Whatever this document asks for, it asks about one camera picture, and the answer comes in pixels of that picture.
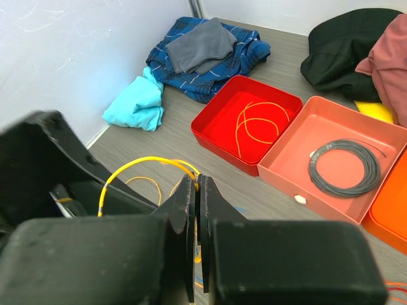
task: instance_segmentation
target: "red tray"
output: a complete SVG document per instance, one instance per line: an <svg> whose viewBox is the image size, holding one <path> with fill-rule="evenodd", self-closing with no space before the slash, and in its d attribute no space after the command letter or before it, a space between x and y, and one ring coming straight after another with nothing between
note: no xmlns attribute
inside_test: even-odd
<svg viewBox="0 0 407 305"><path fill-rule="evenodd" d="M191 130L201 146L243 172L257 176L259 175L257 164L284 133L302 106L301 100L294 95L251 78L235 76L193 120ZM250 138L244 124L240 126L236 136L237 118L246 107L248 107L245 111L246 125L249 133L266 143ZM243 121L244 117L241 115L239 123ZM240 155L236 138L240 146Z"/></svg>
<svg viewBox="0 0 407 305"><path fill-rule="evenodd" d="M332 140L344 138L359 141L375 154L381 169L381 184L406 146L407 129L365 116L322 97L312 97L260 161L260 177L292 198L296 195L304 197L306 206L326 219L360 224L380 185L360 197L336 198L315 186L308 173L312 152ZM358 158L339 150L324 154L317 166L328 182L340 187L354 186L364 173Z"/></svg>

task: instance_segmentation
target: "gray floor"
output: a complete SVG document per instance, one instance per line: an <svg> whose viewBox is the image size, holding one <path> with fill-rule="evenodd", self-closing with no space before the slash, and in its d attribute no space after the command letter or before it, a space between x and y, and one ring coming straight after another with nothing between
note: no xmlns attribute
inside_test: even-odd
<svg viewBox="0 0 407 305"><path fill-rule="evenodd" d="M267 63L258 65L250 77L297 95L304 103L311 96L320 95L310 87L299 71L300 64L308 53L306 37L251 25L243 26L258 30L262 40L272 46L272 55ZM355 108L353 102L344 101L341 97L326 96ZM166 87L163 106L163 125L156 132L112 126L90 151L110 171L141 156L163 156L189 161L204 174L212 176L223 196L233 205L245 209L244 215L249 219L321 219L259 178L244 174L199 146L190 131L190 123L204 105L196 103L176 89ZM120 178L125 180L136 175L156 179L165 199L183 173L172 166L145 163L127 170ZM152 183L146 180L131 183L131 187L143 196L157 202L157 191ZM406 281L406 257L375 237L367 233L366 236L383 277L388 281ZM197 287L196 304L207 304L206 300L202 290Z"/></svg>

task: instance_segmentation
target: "folded clothing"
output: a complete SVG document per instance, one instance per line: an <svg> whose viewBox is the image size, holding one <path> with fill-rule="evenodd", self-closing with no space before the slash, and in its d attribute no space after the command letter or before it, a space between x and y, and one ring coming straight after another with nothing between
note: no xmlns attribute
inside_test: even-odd
<svg viewBox="0 0 407 305"><path fill-rule="evenodd" d="M163 84L151 73L143 70L133 83L125 88L103 114L109 124L121 127L136 127L155 131L162 124L164 108L161 107Z"/></svg>
<svg viewBox="0 0 407 305"><path fill-rule="evenodd" d="M166 46L203 22L206 21L192 17L178 19L163 41L151 50L146 62L158 81L179 88L190 98L207 104L227 80L238 74L247 76L258 62L266 61L271 51L268 43L260 41L257 31L222 24L237 39L233 54L205 74L176 73Z"/></svg>
<svg viewBox="0 0 407 305"><path fill-rule="evenodd" d="M390 23L356 71L372 77L394 123L407 127L407 14Z"/></svg>
<svg viewBox="0 0 407 305"><path fill-rule="evenodd" d="M166 45L176 73L204 74L224 61L233 52L236 37L226 30L217 18L196 26L185 35L179 35Z"/></svg>
<svg viewBox="0 0 407 305"><path fill-rule="evenodd" d="M366 8L350 11L314 28L310 55L301 64L307 81L322 92L341 92L350 100L378 102L371 77L355 72L358 63L400 11Z"/></svg>

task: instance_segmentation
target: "yellow cloth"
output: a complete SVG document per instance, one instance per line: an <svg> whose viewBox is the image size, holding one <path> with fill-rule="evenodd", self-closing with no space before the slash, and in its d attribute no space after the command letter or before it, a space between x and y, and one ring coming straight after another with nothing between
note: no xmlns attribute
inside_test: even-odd
<svg viewBox="0 0 407 305"><path fill-rule="evenodd" d="M392 113L382 103L355 101L355 104L361 113L380 121L393 123Z"/></svg>

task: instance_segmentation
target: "gray cloth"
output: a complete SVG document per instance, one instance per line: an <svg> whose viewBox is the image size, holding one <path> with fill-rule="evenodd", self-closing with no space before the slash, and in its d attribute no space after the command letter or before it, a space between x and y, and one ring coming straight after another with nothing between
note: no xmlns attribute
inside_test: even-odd
<svg viewBox="0 0 407 305"><path fill-rule="evenodd" d="M236 37L217 18L196 26L167 45L176 73L204 74L233 53Z"/></svg>

